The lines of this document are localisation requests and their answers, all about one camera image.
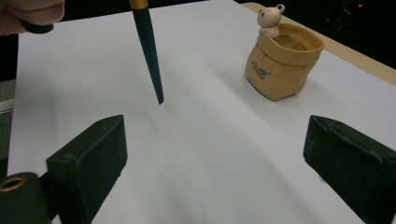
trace gold metal ring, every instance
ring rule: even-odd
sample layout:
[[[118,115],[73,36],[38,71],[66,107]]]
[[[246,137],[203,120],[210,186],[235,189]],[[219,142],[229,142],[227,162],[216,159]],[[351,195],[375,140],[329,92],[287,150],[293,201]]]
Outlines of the gold metal ring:
[[[26,177],[16,176],[0,183],[0,192],[9,192],[19,188],[27,181]]]
[[[149,6],[148,0],[129,0],[133,9],[142,9]]]

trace gold pen band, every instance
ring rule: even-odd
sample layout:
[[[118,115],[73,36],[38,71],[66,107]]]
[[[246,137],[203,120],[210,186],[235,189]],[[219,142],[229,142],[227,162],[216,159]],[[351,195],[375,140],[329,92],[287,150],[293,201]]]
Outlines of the gold pen band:
[[[149,6],[148,0],[129,0],[132,9],[142,9]]]

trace black foam block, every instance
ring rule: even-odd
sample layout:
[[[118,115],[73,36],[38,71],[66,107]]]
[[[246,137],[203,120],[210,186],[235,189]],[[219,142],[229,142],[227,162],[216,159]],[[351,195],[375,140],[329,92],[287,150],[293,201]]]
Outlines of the black foam block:
[[[127,161],[123,116],[95,122],[47,159],[62,223],[91,223]]]
[[[391,223],[394,150],[340,121],[311,116],[304,158],[365,223]]]

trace bear figurine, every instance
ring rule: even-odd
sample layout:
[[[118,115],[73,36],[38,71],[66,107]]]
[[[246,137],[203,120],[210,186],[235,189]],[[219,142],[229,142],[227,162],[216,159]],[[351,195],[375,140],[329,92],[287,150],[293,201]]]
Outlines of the bear figurine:
[[[281,14],[285,11],[285,6],[277,5],[276,7],[262,7],[257,16],[257,23],[261,29],[259,34],[267,34],[274,38],[279,36],[277,25],[280,22]]]

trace bear ear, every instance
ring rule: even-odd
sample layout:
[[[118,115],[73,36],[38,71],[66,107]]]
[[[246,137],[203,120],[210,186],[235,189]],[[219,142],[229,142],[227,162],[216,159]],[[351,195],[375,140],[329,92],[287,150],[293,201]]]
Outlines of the bear ear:
[[[277,5],[276,8],[279,10],[280,14],[285,11],[285,6],[283,6],[282,4]]]

